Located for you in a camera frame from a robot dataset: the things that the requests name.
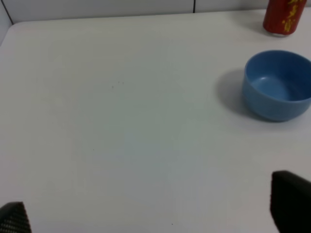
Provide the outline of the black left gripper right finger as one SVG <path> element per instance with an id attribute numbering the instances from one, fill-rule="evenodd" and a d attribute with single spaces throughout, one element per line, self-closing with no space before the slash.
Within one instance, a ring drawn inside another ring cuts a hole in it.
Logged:
<path id="1" fill-rule="evenodd" d="M 280 233 L 311 231 L 311 183 L 289 171 L 272 173 L 270 213 Z"/>

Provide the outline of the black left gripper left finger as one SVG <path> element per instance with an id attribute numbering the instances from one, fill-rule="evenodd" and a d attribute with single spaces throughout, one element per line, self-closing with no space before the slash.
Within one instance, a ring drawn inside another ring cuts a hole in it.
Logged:
<path id="1" fill-rule="evenodd" d="M 23 202 L 9 202 L 0 208 L 0 233 L 32 233 Z"/>

